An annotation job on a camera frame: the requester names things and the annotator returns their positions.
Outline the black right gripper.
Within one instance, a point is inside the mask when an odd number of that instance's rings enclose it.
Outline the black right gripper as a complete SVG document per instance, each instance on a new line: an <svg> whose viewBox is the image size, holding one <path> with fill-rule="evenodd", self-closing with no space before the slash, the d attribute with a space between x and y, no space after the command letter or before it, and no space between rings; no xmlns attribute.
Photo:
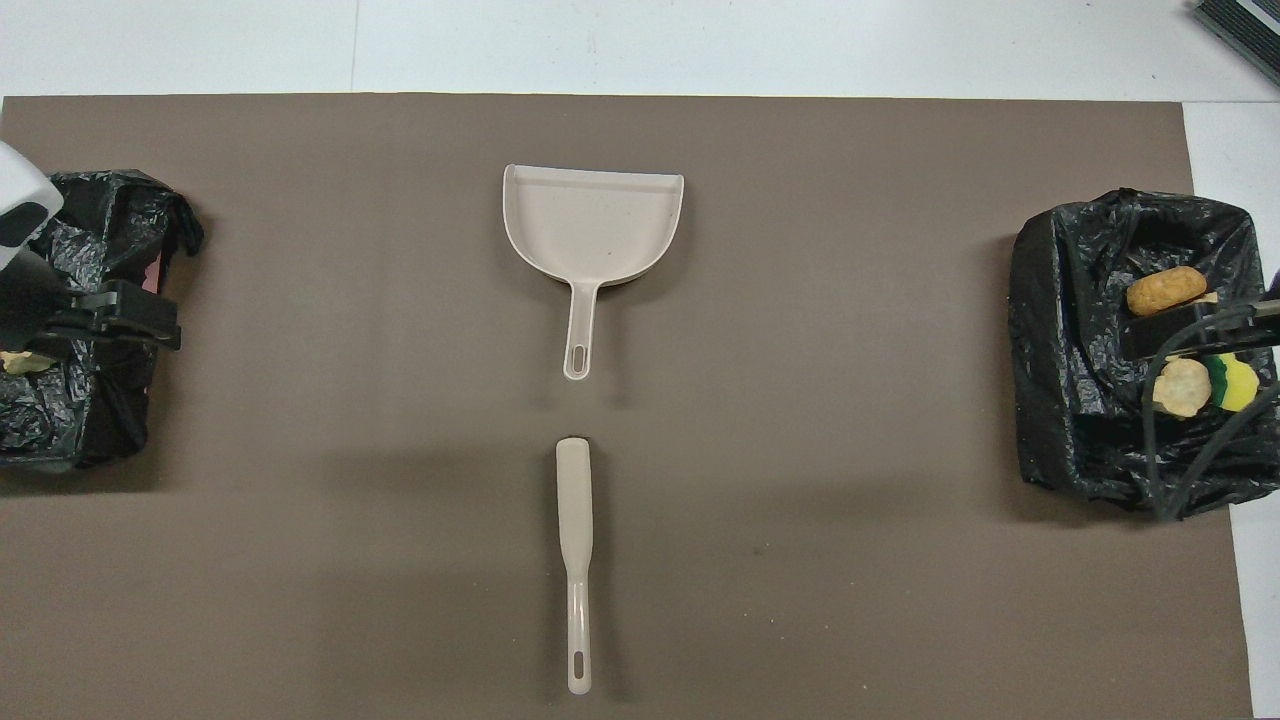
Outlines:
<svg viewBox="0 0 1280 720"><path fill-rule="evenodd" d="M1279 300L1184 304L1138 316L1120 334L1120 354L1125 360L1149 359L1174 334L1204 318L1212 319L1198 331L1196 351L1228 354L1279 346Z"/></svg>

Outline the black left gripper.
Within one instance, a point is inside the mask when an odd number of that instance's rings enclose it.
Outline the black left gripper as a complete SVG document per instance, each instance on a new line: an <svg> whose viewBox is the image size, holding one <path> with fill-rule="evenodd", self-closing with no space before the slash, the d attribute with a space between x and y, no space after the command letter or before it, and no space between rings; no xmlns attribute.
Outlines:
<svg viewBox="0 0 1280 720"><path fill-rule="evenodd" d="M54 340L182 347L178 305L129 281L69 291L31 250L18 250L1 272L1 348L23 352Z"/></svg>

